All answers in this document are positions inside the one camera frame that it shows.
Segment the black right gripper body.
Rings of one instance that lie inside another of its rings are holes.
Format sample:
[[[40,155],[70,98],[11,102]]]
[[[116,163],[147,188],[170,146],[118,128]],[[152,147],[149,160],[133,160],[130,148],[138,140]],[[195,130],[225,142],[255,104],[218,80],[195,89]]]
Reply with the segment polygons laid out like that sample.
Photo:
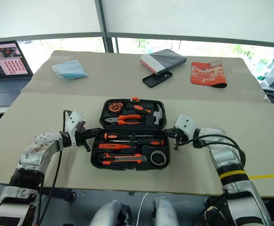
[[[185,133],[181,129],[175,129],[174,150],[178,150],[179,146],[185,145]]]

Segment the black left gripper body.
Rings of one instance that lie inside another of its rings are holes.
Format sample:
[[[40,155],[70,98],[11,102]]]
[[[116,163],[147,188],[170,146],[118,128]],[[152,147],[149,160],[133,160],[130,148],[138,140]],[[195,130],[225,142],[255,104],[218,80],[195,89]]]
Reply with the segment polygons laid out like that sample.
[[[87,152],[91,151],[91,148],[87,144],[87,139],[89,139],[90,130],[80,129],[76,131],[76,145],[83,146]]]

